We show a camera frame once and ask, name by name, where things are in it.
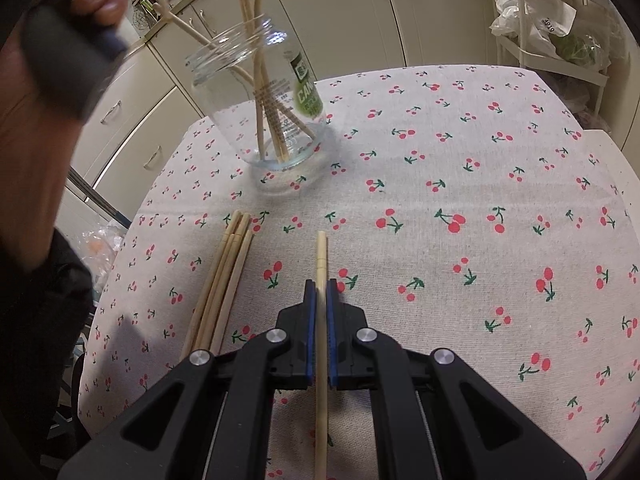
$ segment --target green label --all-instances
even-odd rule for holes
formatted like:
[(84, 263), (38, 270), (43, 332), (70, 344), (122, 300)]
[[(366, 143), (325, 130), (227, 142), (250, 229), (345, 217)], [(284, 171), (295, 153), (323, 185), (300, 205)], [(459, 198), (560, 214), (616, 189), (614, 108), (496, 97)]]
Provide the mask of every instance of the green label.
[(293, 92), (296, 110), (306, 117), (318, 117), (322, 112), (322, 99), (318, 95), (316, 85), (311, 80), (311, 74), (302, 53), (296, 56), (291, 62), (291, 66), (296, 74), (296, 85)]

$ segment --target table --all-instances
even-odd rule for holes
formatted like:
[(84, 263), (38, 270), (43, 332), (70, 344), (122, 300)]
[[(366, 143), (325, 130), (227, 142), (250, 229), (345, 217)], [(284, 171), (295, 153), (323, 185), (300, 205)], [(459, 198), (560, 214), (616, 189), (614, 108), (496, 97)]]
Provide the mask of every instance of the table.
[[(640, 414), (640, 247), (597, 150), (517, 68), (413, 67), (318, 89), (335, 137), (285, 173), (240, 162), (208, 119), (185, 133), (100, 300), (79, 397), (88, 431), (176, 364), (241, 208), (256, 236), (223, 351), (302, 298), (327, 230), (329, 275), (371, 326), (455, 350), (595, 478)], [(276, 392), (269, 478), (312, 477), (313, 399)], [(368, 397), (332, 392), (330, 410), (329, 475), (376, 478)]]

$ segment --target cherry print tablecloth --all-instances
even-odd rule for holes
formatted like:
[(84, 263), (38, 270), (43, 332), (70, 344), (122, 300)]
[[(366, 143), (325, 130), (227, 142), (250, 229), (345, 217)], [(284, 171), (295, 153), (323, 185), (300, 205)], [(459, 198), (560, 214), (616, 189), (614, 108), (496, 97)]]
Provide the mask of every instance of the cherry print tablecloth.
[[(533, 72), (425, 66), (318, 83), (330, 138), (285, 173), (195, 123), (127, 234), (90, 334), (79, 414), (100, 431), (176, 364), (236, 208), (256, 232), (223, 351), (315, 276), (406, 348), (454, 349), (595, 478), (640, 412), (640, 248), (615, 185)], [(253, 107), (238, 108), (238, 131)], [(376, 477), (369, 401), (330, 394), (328, 471)], [(314, 393), (276, 392), (268, 477), (312, 477)], [(543, 460), (543, 457), (522, 457)]]

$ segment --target metal screw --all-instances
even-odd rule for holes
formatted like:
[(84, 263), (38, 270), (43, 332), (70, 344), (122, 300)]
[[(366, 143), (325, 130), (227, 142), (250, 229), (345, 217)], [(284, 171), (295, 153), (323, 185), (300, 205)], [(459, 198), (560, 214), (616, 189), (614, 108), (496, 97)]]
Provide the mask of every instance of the metal screw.
[(368, 343), (378, 337), (378, 332), (372, 328), (361, 328), (356, 332), (356, 337), (363, 343)]
[(287, 338), (287, 333), (281, 328), (272, 328), (267, 332), (267, 341), (280, 343)]
[(438, 348), (436, 353), (433, 355), (436, 362), (441, 365), (450, 365), (455, 357), (454, 353), (447, 348)]
[(196, 366), (207, 364), (209, 359), (211, 359), (211, 354), (206, 350), (195, 350), (189, 355), (189, 361)]

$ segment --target cabinet handle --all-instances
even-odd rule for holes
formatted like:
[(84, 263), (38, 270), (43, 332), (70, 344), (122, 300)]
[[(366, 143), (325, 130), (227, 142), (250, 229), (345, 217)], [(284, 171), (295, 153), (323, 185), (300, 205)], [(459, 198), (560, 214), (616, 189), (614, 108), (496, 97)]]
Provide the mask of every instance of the cabinet handle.
[(104, 124), (107, 120), (107, 118), (114, 113), (115, 109), (117, 107), (119, 107), (122, 104), (122, 101), (120, 99), (118, 99), (118, 102), (116, 104), (114, 104), (111, 108), (109, 108), (109, 111), (107, 113), (105, 113), (104, 117), (100, 120), (100, 122), (102, 124)]
[(149, 167), (149, 165), (154, 161), (159, 153), (162, 153), (162, 146), (158, 144), (158, 149), (154, 151), (154, 154), (149, 157), (149, 160), (146, 162), (146, 164), (143, 164), (142, 167), (145, 168), (145, 170), (150, 170), (151, 168)]
[(200, 19), (204, 24), (204, 28), (207, 29), (207, 32), (211, 35), (211, 37), (213, 38), (214, 36), (216, 36), (218, 33), (215, 31), (215, 29), (209, 27), (209, 23), (207, 23), (207, 19), (204, 17), (204, 10), (200, 9), (200, 12), (198, 14), (200, 15)]

